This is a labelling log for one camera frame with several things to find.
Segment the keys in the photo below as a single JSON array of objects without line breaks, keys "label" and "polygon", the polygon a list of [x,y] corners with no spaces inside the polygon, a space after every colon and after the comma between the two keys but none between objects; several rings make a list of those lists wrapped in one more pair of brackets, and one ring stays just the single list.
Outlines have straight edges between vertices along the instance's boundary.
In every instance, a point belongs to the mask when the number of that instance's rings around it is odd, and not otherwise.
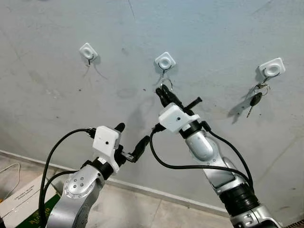
[{"label": "keys", "polygon": [[247,118],[249,117],[250,113],[251,113],[251,110],[253,108],[253,106],[255,106],[257,103],[260,102],[261,98],[262,98],[263,94],[260,92],[260,93],[257,93],[255,94],[252,98],[251,98],[251,101],[250,101],[250,110],[249,110],[249,113],[247,115]]}]

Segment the baseboard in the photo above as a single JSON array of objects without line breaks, keys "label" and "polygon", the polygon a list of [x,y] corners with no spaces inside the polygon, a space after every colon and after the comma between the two keys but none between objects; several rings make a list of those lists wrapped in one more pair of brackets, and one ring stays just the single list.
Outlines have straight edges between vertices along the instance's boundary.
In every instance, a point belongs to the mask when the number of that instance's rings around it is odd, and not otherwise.
[{"label": "baseboard", "polygon": [[[34,162],[34,163],[39,164],[39,165],[45,165],[44,161],[39,161],[39,160],[36,160],[36,159],[28,158],[28,157],[21,156],[21,155],[18,155],[18,154],[14,154],[14,153],[10,153],[10,152],[7,152],[7,151],[0,150],[0,153],[5,154],[5,155],[10,156],[10,157],[13,157],[13,158],[18,158],[20,160],[25,160],[27,162],[30,161],[30,162]],[[74,170],[74,169],[71,169],[71,168],[68,168],[68,167],[64,167],[64,166],[60,166],[60,165],[56,165],[56,164],[52,164],[52,163],[50,163],[49,166],[59,168],[59,169],[62,169],[64,171],[67,171],[67,170],[69,170],[69,171],[72,170],[73,171]],[[109,184],[109,185],[117,186],[117,187],[122,188],[122,189],[135,191],[135,192],[138,192],[138,193],[142,193],[144,195],[152,196],[152,197],[163,199],[163,200],[166,200],[166,201],[169,201],[169,202],[177,203],[177,204],[180,204],[180,205],[183,205],[183,206],[186,206],[186,207],[195,208],[195,209],[198,209],[198,210],[202,210],[202,211],[205,211],[205,212],[209,212],[209,213],[212,213],[212,214],[216,214],[216,215],[220,215],[220,216],[224,216],[224,217],[229,218],[229,214],[227,213],[227,211],[225,209],[215,207],[215,206],[212,206],[212,205],[209,205],[209,204],[200,203],[200,202],[197,202],[197,201],[194,201],[194,200],[191,200],[191,199],[183,198],[183,197],[176,196],[176,195],[173,195],[173,194],[169,194],[169,193],[166,193],[166,192],[163,192],[163,191],[158,191],[158,190],[155,190],[155,189],[147,188],[147,187],[136,185],[136,184],[131,184],[131,183],[128,183],[128,182],[124,182],[124,181],[116,180],[116,179],[112,179],[112,178],[109,178],[106,181],[106,183]]]}]

